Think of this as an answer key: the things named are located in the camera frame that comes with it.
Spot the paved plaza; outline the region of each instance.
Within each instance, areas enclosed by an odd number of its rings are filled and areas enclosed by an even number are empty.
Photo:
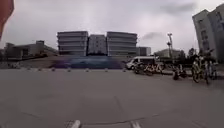
[[[0,70],[2,128],[223,128],[223,80],[135,75],[122,70]]]

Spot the sky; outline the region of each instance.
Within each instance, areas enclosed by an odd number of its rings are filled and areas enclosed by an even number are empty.
[[[138,34],[138,46],[152,51],[173,47],[188,51],[198,47],[192,16],[212,11],[223,0],[15,0],[15,10],[5,25],[0,47],[45,40],[57,48],[59,31],[107,31]]]

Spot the car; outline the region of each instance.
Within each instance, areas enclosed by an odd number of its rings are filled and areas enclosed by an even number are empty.
[[[136,56],[126,63],[125,67],[128,70],[133,70],[136,63],[154,64],[156,59],[154,56]]]

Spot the road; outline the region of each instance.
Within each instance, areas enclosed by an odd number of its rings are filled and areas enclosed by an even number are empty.
[[[122,70],[1,70],[3,128],[223,128],[223,81],[135,75]]]

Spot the tall building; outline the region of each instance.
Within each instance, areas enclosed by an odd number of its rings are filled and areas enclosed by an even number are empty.
[[[138,56],[150,56],[151,55],[151,47],[137,47],[137,55]]]
[[[224,4],[212,12],[203,10],[193,16],[199,49],[214,49],[212,56],[224,62]]]
[[[58,49],[61,55],[86,56],[88,32],[58,32]]]
[[[58,55],[58,51],[45,45],[42,40],[36,41],[35,44],[15,45],[7,43],[4,48],[4,54],[11,60],[31,59],[46,56]]]
[[[169,49],[163,49],[161,51],[155,52],[154,55],[159,56],[159,57],[165,57],[165,58],[170,58],[171,51]],[[177,59],[181,54],[180,50],[175,50],[173,49],[172,55],[174,59]]]
[[[90,35],[87,47],[89,55],[107,55],[106,37],[104,35]]]
[[[137,34],[107,32],[108,56],[135,56]]]

